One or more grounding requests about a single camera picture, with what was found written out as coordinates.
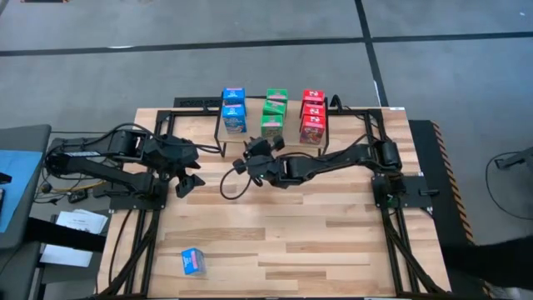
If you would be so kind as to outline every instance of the yellow cable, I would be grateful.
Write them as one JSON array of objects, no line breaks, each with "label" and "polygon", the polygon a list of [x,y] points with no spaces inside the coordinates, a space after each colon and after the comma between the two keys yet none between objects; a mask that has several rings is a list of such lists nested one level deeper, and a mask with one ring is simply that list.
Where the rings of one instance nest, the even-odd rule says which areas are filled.
[{"label": "yellow cable", "polygon": [[88,185],[82,186],[82,187],[53,188],[52,192],[76,192],[76,191],[81,191],[81,190],[84,190],[84,189],[87,189],[87,188],[94,188],[94,187],[97,187],[99,185],[103,185],[104,183],[105,183],[104,181],[101,181],[101,182],[97,182],[97,183],[94,183],[94,184],[88,184]]}]

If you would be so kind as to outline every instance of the green box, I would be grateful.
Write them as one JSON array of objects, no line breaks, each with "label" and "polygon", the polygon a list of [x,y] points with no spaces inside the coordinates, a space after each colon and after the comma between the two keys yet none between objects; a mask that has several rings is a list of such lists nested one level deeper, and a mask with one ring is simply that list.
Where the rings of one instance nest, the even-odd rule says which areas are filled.
[{"label": "green box", "polygon": [[283,116],[272,115],[261,117],[261,136],[273,138],[276,135],[283,135]]},{"label": "green box", "polygon": [[289,100],[289,93],[286,89],[269,88],[266,90],[266,99],[286,103]]},{"label": "green box", "polygon": [[264,116],[281,115],[285,118],[286,104],[283,102],[278,102],[278,101],[265,100],[265,105],[263,105],[263,115]]}]

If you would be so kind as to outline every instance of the wooden tabletop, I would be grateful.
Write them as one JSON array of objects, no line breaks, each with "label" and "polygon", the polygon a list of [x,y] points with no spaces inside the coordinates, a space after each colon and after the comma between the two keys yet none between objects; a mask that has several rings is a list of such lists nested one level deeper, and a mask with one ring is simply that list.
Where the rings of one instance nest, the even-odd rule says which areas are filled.
[{"label": "wooden tabletop", "polygon": [[[158,109],[137,110],[135,123],[153,129]],[[402,171],[420,171],[404,110],[383,108],[387,135],[401,152]],[[178,117],[174,134],[195,143],[215,144],[216,117]],[[342,150],[365,133],[353,116],[331,116],[328,152]],[[305,151],[288,148],[284,152]],[[183,199],[173,188],[162,211],[152,266],[150,298],[227,297],[362,297],[392,296],[394,285],[381,215],[374,206],[371,171],[349,167],[317,175],[287,190],[251,185],[236,201],[223,199],[222,175],[242,155],[243,146],[227,145],[227,156],[201,152],[200,170],[191,170],[207,184]],[[143,171],[129,165],[133,173]],[[234,195],[247,175],[228,177],[224,191]],[[450,290],[435,224],[420,209],[404,209],[412,252],[442,288]],[[112,216],[98,274],[107,286],[112,250],[126,212]],[[117,257],[115,277],[128,259],[137,222],[129,218]],[[185,276],[181,251],[199,248],[206,254],[207,274]],[[406,266],[398,253],[403,286],[409,290]],[[140,290],[144,257],[137,265],[134,292]]]}]

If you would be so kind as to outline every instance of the juice box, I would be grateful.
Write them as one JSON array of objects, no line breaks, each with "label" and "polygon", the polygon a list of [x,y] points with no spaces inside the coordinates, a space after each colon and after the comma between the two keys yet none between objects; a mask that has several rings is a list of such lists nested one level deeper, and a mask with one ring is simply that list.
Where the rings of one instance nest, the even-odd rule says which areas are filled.
[{"label": "juice box", "polygon": [[244,107],[246,115],[247,107],[245,104],[246,93],[244,87],[225,87],[222,91],[222,100],[224,105],[241,104]]},{"label": "juice box", "polygon": [[227,133],[245,133],[247,131],[247,118],[242,104],[222,106],[222,119],[226,125]]},{"label": "juice box", "polygon": [[303,116],[300,126],[300,143],[318,145],[326,130],[326,119],[319,116]]},{"label": "juice box", "polygon": [[303,105],[303,110],[301,112],[301,116],[318,116],[318,117],[326,117],[326,108],[323,105],[316,105],[316,104],[309,104],[305,103]]},{"label": "juice box", "polygon": [[303,96],[301,97],[300,118],[302,116],[304,104],[314,104],[324,106],[324,91],[306,89],[303,90]]},{"label": "juice box", "polygon": [[287,100],[289,100],[289,93],[286,91],[286,89],[269,88],[266,90],[266,99],[286,104]]},{"label": "juice box", "polygon": [[286,104],[283,102],[265,100],[263,116],[282,115],[286,116]]},{"label": "juice box", "polygon": [[272,115],[261,117],[261,135],[264,138],[273,138],[283,134],[283,116]]},{"label": "juice box", "polygon": [[196,248],[182,251],[182,261],[185,275],[200,275],[206,271],[203,252]]}]

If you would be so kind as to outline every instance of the sheet of paper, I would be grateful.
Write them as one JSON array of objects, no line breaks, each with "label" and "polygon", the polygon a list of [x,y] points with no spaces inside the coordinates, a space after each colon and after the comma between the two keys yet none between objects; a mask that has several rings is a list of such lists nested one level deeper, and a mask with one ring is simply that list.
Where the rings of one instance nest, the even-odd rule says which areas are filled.
[{"label": "sheet of paper", "polygon": [[[88,211],[61,212],[57,225],[99,234],[105,226],[107,217]],[[92,252],[69,247],[47,245],[41,256],[41,263],[56,263],[76,267],[88,267]]]},{"label": "sheet of paper", "polygon": [[0,212],[0,233],[6,232],[41,156],[42,152],[0,150],[0,172],[12,177],[10,183],[1,186],[4,196]]}]

